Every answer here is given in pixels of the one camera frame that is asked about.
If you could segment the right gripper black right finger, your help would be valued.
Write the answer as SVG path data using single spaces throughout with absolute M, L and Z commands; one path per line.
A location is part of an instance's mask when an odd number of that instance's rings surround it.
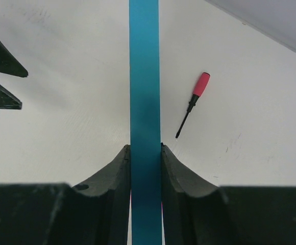
M 296 187 L 215 186 L 161 147 L 166 244 L 296 244 Z

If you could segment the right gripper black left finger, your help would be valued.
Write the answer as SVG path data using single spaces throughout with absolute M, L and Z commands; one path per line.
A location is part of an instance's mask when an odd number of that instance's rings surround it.
M 75 186 L 0 184 L 0 244 L 126 244 L 130 146 Z

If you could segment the red handled screwdriver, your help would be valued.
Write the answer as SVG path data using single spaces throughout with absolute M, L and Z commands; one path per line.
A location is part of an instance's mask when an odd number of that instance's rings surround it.
M 198 78 L 195 86 L 194 86 L 194 89 L 193 89 L 193 92 L 192 92 L 192 96 L 191 96 L 191 99 L 188 103 L 188 107 L 187 107 L 187 110 L 186 110 L 186 114 L 185 114 L 185 117 L 176 133 L 176 139 L 180 136 L 180 133 L 182 131 L 182 128 L 185 124 L 185 121 L 189 115 L 189 113 L 192 111 L 192 109 L 194 108 L 194 106 L 196 105 L 198 99 L 202 96 L 204 90 L 206 89 L 207 87 L 207 84 L 209 82 L 209 79 L 210 79 L 210 74 L 207 73 L 207 72 L 203 72 L 201 74 L 201 76 Z

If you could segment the blue wooden picture frame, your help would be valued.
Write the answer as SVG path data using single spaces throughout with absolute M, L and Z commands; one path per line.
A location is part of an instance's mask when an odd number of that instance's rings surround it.
M 132 244 L 162 244 L 159 2 L 129 2 Z

